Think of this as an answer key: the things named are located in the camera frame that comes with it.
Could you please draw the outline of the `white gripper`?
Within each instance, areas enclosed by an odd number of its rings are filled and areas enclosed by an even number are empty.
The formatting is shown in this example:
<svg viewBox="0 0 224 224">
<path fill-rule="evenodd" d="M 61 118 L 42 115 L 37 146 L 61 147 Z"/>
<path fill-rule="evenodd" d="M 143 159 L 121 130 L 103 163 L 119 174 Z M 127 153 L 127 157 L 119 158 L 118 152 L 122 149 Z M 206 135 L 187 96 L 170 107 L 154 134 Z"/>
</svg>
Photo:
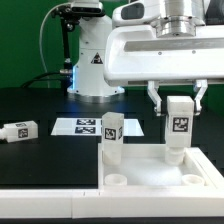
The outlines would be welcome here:
<svg viewBox="0 0 224 224">
<path fill-rule="evenodd" d="M 208 82 L 224 82 L 224 26 L 201 26 L 194 37 L 156 36 L 149 25 L 114 29 L 108 37 L 104 78 L 111 86 L 137 86 L 148 82 L 147 93 L 157 116 L 162 115 L 159 83 L 194 82 L 194 115 Z"/>
</svg>

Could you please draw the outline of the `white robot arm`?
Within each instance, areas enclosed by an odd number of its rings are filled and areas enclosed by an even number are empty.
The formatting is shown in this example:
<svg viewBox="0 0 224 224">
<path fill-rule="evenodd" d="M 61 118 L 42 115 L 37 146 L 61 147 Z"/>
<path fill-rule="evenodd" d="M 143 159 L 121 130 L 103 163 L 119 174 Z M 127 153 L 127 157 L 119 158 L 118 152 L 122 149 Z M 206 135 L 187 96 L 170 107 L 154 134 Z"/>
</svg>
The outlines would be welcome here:
<svg viewBox="0 0 224 224">
<path fill-rule="evenodd" d="M 208 25 L 211 0 L 136 0 L 114 10 L 105 47 L 111 86 L 145 85 L 162 113 L 161 85 L 195 87 L 195 111 L 210 84 L 224 83 L 224 25 Z"/>
</svg>

